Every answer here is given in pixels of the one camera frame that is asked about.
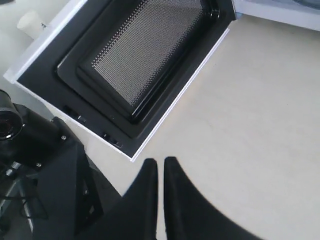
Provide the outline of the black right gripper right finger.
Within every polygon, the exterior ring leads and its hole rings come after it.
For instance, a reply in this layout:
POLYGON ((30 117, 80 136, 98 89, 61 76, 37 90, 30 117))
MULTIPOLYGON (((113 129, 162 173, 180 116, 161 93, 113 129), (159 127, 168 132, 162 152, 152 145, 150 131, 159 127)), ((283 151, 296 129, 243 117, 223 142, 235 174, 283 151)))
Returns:
POLYGON ((259 239, 217 210, 173 156, 164 160, 164 219, 168 240, 259 239))

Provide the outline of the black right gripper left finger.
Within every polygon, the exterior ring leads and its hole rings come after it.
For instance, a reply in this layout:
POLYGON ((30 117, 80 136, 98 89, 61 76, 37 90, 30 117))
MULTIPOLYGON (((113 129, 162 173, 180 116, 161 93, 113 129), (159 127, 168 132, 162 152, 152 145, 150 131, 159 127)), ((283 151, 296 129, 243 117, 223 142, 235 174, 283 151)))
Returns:
POLYGON ((121 200, 102 220, 101 240, 155 240, 158 165, 148 158, 121 200))

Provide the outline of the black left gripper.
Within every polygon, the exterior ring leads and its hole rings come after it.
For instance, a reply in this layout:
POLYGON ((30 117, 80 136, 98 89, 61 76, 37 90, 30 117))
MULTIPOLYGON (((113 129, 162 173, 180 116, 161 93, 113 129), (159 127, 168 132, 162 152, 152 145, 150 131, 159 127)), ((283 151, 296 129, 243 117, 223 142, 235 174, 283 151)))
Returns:
POLYGON ((52 122, 61 130, 60 146, 38 173, 37 193, 45 216, 33 220, 34 237, 76 237, 104 211, 85 147, 66 123, 52 122))

